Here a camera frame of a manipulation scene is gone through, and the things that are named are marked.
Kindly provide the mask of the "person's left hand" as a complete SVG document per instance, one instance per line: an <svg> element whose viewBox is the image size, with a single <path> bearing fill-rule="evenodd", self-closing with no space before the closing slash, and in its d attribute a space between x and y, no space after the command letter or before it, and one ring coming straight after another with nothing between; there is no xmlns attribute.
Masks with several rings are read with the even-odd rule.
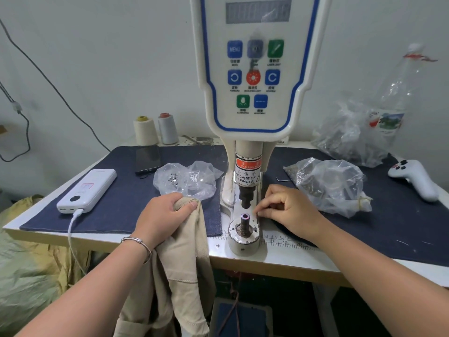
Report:
<svg viewBox="0 0 449 337"><path fill-rule="evenodd" d="M171 236L188 217L176 217L173 206L183 198L180 193L161 195L149 201L141 212L131 236L154 249Z"/></svg>

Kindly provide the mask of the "beige fabric garment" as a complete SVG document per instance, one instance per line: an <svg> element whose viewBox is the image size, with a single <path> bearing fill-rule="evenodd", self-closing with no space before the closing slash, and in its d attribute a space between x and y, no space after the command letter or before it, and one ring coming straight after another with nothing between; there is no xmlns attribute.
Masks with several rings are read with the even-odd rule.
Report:
<svg viewBox="0 0 449 337"><path fill-rule="evenodd" d="M175 211L197 203L196 209L153 251L135 278L117 320L113 337L187 337L209 333L216 286L210 264L203 209L199 200L184 197Z"/></svg>

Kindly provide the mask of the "person's left forearm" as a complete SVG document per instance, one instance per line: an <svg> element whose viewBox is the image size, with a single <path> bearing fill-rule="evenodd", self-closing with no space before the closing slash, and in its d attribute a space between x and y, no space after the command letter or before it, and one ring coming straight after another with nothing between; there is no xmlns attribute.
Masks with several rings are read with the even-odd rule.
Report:
<svg viewBox="0 0 449 337"><path fill-rule="evenodd" d="M124 240L15 337L112 337L132 283L154 241Z"/></svg>

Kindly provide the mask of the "clear bag of silver snaps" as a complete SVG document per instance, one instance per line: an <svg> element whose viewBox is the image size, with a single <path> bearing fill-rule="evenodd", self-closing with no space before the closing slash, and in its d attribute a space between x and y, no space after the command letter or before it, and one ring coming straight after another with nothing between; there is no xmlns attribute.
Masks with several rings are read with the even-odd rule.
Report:
<svg viewBox="0 0 449 337"><path fill-rule="evenodd" d="M217 180L223 174L211 163L200 160L188 167L169 163L155 172L153 185L160 195L177 192L183 197L206 200L216 193Z"/></svg>

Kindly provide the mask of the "black smartphone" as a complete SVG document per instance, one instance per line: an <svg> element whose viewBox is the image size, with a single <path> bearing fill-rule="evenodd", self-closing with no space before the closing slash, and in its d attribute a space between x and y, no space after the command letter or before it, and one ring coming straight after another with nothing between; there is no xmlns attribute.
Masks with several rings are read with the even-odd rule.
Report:
<svg viewBox="0 0 449 337"><path fill-rule="evenodd" d="M136 167L135 174L137 176L147 175L155 172L162 167L162 159L159 146L152 145L141 147L136 150Z"/></svg>

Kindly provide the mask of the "white work table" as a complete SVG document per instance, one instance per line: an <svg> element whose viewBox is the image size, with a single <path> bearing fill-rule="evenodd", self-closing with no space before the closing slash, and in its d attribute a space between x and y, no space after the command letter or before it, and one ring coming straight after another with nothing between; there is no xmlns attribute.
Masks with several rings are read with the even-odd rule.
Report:
<svg viewBox="0 0 449 337"><path fill-rule="evenodd" d="M20 226L33 218L66 189L69 189L72 183L104 158L105 156L102 156L87 169L44 197L39 203L10 221L4 226L5 231L19 241L68 246L66 232L22 231ZM351 285L323 252L316 249L305 249L305 244L294 242L276 228L271 221L268 221L262 228L264 235L259 250L251 256L239 256L231 252L228 246L225 234L229 223L227 209L222 209L221 222L223 234L207 238L210 262L214 268L312 282L322 332L325 337L339 336L331 302L340 287L350 287ZM109 253L118 246L123 236L125 235L73 233L72 243L77 243L78 245L75 246L79 246L82 250ZM449 289L449 267L410 260L396 261L430 281Z"/></svg>

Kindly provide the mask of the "clear bag of dark snaps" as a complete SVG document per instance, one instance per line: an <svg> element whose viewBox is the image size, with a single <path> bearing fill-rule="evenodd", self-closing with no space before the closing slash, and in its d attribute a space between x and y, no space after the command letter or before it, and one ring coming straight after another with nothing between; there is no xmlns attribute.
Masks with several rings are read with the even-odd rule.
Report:
<svg viewBox="0 0 449 337"><path fill-rule="evenodd" d="M321 212L351 218L358 212L372 211L372 198L363 191L365 176L354 164L311 157L283 169Z"/></svg>

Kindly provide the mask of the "grey thread cone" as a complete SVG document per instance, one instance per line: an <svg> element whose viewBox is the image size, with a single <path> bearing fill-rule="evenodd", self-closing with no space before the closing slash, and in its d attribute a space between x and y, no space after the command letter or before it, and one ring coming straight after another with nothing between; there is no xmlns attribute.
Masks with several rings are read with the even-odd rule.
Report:
<svg viewBox="0 0 449 337"><path fill-rule="evenodd" d="M173 115L167 112L160 113L158 123L162 143L165 145L178 143L179 138Z"/></svg>

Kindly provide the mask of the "cream thread cone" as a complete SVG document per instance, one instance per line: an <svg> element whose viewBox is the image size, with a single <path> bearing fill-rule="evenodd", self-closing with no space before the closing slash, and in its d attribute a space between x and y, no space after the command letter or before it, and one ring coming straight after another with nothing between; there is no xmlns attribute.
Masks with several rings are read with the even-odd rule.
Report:
<svg viewBox="0 0 449 337"><path fill-rule="evenodd" d="M153 118L138 116L134 120L133 125L138 146L148 147L158 145L159 137Z"/></svg>

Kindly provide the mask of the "white power bank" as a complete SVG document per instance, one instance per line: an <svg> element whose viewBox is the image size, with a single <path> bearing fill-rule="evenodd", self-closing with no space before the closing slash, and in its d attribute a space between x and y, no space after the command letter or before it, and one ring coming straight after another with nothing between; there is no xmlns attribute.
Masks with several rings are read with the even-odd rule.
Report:
<svg viewBox="0 0 449 337"><path fill-rule="evenodd" d="M91 211L115 181L114 169L92 169L76 183L57 203L62 214Z"/></svg>

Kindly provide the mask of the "white snap button press machine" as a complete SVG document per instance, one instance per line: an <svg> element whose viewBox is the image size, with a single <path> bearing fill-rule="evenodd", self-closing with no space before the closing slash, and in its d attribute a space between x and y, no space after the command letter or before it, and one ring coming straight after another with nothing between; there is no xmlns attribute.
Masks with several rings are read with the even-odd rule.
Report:
<svg viewBox="0 0 449 337"><path fill-rule="evenodd" d="M189 0L206 120L227 153L221 209L227 242L250 256L262 240L253 213L279 141L311 89L332 0Z"/></svg>

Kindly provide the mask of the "blue foot pedal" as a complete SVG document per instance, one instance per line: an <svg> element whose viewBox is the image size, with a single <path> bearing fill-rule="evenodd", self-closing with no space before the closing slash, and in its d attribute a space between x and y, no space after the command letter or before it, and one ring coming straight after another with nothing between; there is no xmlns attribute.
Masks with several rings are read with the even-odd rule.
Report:
<svg viewBox="0 0 449 337"><path fill-rule="evenodd" d="M215 298L208 337L274 337L272 308Z"/></svg>

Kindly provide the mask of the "white game controller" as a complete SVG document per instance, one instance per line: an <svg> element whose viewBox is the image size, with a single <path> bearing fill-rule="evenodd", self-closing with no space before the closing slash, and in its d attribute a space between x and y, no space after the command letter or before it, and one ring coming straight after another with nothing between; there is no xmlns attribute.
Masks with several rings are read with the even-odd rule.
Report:
<svg viewBox="0 0 449 337"><path fill-rule="evenodd" d="M401 160L388 170L387 175L391 178L407 180L426 202L432 203L439 200L436 184L418 160Z"/></svg>

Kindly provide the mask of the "olive plastic sack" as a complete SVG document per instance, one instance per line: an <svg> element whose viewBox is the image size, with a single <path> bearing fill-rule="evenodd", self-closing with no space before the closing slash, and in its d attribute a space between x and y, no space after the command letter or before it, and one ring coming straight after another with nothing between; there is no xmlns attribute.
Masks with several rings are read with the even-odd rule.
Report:
<svg viewBox="0 0 449 337"><path fill-rule="evenodd" d="M42 198L0 213L0 337L13 337L83 276L68 247L14 240L3 229Z"/></svg>

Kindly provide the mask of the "clear plastic bottle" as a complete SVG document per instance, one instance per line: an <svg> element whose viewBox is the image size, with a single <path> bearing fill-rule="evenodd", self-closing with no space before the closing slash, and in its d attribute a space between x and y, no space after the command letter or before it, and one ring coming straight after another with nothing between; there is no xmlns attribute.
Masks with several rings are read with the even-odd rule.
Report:
<svg viewBox="0 0 449 337"><path fill-rule="evenodd" d="M419 108L423 68L426 63L435 62L424 50L423 43L410 44L369 99L368 124L385 149L391 148L405 120Z"/></svg>

